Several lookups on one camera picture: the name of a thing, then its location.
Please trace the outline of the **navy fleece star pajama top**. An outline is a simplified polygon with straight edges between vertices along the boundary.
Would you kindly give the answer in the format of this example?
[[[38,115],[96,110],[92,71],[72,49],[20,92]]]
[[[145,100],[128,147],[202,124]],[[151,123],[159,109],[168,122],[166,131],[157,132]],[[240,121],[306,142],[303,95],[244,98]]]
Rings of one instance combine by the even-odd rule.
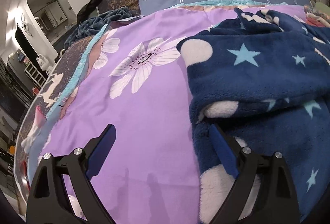
[[[200,175],[223,167],[209,138],[216,124],[256,154],[280,152],[299,223],[329,223],[329,29],[274,10],[235,13],[177,45]],[[257,175],[240,218],[251,214],[260,185]]]

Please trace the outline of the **black clothing on chair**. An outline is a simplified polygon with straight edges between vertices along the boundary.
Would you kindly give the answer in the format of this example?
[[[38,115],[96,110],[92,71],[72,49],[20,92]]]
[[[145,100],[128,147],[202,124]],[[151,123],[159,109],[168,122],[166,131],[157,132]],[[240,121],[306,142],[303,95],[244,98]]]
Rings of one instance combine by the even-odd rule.
[[[102,0],[90,0],[87,4],[85,4],[77,14],[77,26],[79,26],[82,22],[88,19],[90,14],[96,10],[96,7],[102,2]]]

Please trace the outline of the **dark patterned quilt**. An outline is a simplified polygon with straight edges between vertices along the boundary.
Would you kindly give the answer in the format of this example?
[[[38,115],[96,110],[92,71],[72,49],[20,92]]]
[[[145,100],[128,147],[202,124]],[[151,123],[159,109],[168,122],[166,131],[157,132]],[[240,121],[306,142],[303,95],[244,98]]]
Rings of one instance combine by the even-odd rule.
[[[140,13],[139,0],[102,0],[88,19],[121,7]],[[105,64],[108,54],[119,50],[120,40],[113,37],[117,28],[130,24],[139,15],[106,24],[96,35],[76,41],[59,55],[58,62],[33,100],[18,133],[14,176],[23,194],[29,191],[30,179],[28,179],[27,164],[30,160],[30,148],[44,123],[53,113],[53,106],[57,105],[60,115],[63,116],[62,107],[67,100],[73,99],[79,82],[93,67],[100,68]]]

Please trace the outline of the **white ladder shelf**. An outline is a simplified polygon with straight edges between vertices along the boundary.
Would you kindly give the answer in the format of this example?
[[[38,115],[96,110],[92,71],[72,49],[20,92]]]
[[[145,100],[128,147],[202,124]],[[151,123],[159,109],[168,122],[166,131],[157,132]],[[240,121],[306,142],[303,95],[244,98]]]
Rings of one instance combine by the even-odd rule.
[[[42,88],[44,86],[46,78],[31,62],[26,66],[24,72],[38,87]]]

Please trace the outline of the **white bear figurine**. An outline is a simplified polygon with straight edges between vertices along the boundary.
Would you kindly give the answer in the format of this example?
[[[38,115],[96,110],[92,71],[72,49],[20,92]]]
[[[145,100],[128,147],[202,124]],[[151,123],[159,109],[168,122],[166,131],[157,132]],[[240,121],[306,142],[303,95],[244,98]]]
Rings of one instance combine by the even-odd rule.
[[[49,60],[45,56],[39,54],[39,56],[36,58],[36,61],[40,66],[41,70],[49,76],[51,71],[53,70],[53,66],[51,65]]]

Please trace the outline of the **purple floral bed sheet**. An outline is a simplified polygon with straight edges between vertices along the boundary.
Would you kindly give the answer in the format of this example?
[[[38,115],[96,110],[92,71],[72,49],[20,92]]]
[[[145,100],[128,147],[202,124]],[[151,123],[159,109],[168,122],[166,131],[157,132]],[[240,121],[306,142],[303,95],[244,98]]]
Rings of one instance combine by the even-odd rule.
[[[30,148],[28,179],[43,154],[69,154],[111,123],[116,141],[92,185],[114,220],[209,221],[233,178],[220,165],[200,175],[176,45],[234,16],[229,8],[166,9],[71,46],[35,113],[47,120]]]

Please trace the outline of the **teal fleece blanket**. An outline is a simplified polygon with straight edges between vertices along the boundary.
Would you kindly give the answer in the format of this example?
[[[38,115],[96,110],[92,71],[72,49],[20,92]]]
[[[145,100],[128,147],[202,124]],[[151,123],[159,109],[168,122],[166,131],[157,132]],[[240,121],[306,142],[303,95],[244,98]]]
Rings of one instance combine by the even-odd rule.
[[[138,16],[137,11],[129,10],[127,7],[121,7],[115,10],[109,10],[98,16],[89,18],[79,24],[64,43],[64,49],[68,49],[73,43],[88,36],[96,35],[104,25],[111,24],[113,21],[127,19]]]

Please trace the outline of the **coral folded garment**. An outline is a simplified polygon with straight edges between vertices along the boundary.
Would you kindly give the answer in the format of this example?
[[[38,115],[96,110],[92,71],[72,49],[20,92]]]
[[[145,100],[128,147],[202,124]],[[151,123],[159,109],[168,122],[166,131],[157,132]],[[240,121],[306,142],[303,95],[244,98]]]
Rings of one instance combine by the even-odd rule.
[[[321,28],[330,28],[329,22],[327,20],[323,19],[320,16],[316,16],[311,13],[307,13],[306,15],[306,23],[310,26],[317,26]]]

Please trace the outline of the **floral folded garment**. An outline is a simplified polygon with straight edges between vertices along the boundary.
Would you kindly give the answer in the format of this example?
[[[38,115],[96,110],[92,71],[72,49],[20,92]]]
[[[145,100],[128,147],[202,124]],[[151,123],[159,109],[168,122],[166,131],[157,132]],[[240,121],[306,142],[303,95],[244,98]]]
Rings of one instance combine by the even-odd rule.
[[[308,6],[308,5],[304,5],[304,12],[309,15],[309,14],[312,14],[314,16],[318,16],[318,17],[321,17],[323,18],[324,20],[326,21],[329,21],[329,15],[315,9],[314,7],[312,6]]]

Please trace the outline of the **green pillow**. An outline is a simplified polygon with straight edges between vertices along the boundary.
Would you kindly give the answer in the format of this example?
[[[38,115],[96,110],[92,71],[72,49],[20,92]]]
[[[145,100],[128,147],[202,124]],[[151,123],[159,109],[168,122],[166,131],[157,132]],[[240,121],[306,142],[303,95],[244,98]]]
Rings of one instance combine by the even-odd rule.
[[[326,4],[323,4],[321,2],[316,2],[315,5],[314,5],[314,8],[320,12],[323,12],[327,15],[330,14],[330,7],[327,6]]]

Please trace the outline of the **wall mirror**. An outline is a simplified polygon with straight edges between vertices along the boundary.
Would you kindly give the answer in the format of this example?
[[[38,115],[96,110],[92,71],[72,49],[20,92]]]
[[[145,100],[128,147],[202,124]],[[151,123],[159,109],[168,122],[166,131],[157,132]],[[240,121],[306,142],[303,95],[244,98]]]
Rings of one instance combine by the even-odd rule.
[[[54,29],[67,20],[65,13],[57,1],[42,8],[40,13],[47,16]]]

